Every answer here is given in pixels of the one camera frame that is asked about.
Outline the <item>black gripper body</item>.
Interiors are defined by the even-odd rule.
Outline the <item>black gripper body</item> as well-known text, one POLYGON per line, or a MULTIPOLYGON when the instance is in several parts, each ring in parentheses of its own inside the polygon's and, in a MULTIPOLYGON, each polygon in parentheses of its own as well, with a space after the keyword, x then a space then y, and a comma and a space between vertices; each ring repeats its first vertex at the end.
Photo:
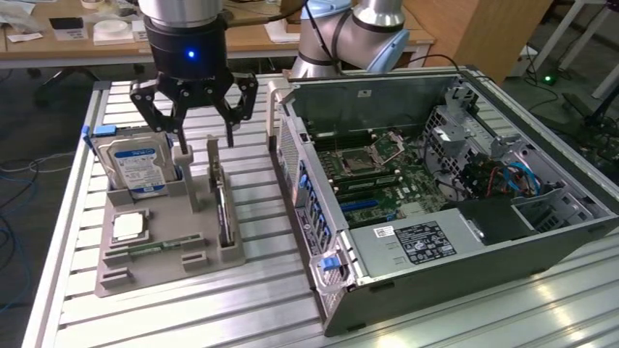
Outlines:
POLYGON ((212 90, 211 97, 225 97, 233 76, 227 64, 224 19, 217 16, 201 26, 175 28, 145 17, 144 25, 157 71, 177 80, 199 81, 203 90, 212 90))

